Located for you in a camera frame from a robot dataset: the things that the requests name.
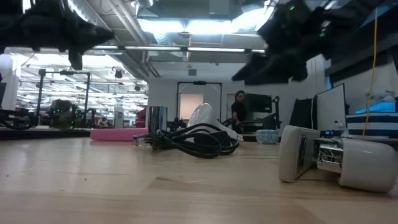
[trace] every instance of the yellow cable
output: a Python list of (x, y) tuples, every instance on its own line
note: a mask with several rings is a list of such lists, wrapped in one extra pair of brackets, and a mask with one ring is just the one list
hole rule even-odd
[(369, 96), (368, 96), (368, 105), (366, 106), (365, 128), (363, 129), (362, 136), (365, 136), (366, 129), (368, 128), (368, 123), (369, 123), (370, 107), (372, 103), (373, 83), (376, 74), (376, 59), (377, 59), (377, 8), (374, 11), (374, 53), (373, 53), (372, 81), (371, 81), (371, 89), (369, 91)]

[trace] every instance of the white device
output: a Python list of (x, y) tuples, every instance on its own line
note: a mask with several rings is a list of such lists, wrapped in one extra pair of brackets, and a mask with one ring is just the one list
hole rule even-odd
[(285, 128), (279, 149), (281, 181), (294, 182), (316, 163), (318, 169), (339, 173), (337, 181), (342, 186), (388, 192), (396, 184), (398, 153), (393, 147), (348, 138), (302, 140), (312, 133), (319, 132), (294, 126)]
[[(220, 128), (221, 130), (226, 131), (231, 138), (237, 139), (238, 141), (243, 141), (242, 135), (237, 134), (235, 131), (222, 125), (217, 120), (216, 115), (214, 113), (214, 109), (208, 103), (204, 103), (204, 104), (198, 106), (198, 108), (192, 113), (187, 126), (190, 127), (190, 126), (193, 126), (196, 124), (203, 124), (203, 123), (216, 126), (217, 128)], [(207, 129), (211, 132), (214, 132), (214, 130), (211, 128), (207, 128), (207, 127), (200, 127), (200, 128)]]

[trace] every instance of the pink foam block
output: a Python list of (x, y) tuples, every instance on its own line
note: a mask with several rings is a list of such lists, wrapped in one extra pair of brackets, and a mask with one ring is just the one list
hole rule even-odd
[(133, 136), (148, 134), (147, 128), (93, 129), (90, 138), (97, 141), (133, 141)]

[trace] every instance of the coiled cable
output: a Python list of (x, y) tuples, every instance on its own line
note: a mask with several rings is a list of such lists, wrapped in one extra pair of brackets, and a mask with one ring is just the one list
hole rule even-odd
[(153, 134), (139, 136), (151, 144), (155, 151), (178, 149), (191, 156), (213, 159), (219, 155), (230, 155), (239, 146), (237, 139), (230, 138), (226, 131), (211, 124), (196, 124), (183, 130), (170, 133), (157, 130)]

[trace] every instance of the desk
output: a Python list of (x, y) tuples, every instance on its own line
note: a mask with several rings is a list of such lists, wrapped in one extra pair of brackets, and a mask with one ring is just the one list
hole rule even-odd
[(396, 223), (388, 195), (340, 187), (311, 170), (278, 180), (278, 146), (247, 142), (231, 156), (153, 153), (88, 138), (3, 141), (0, 223)]

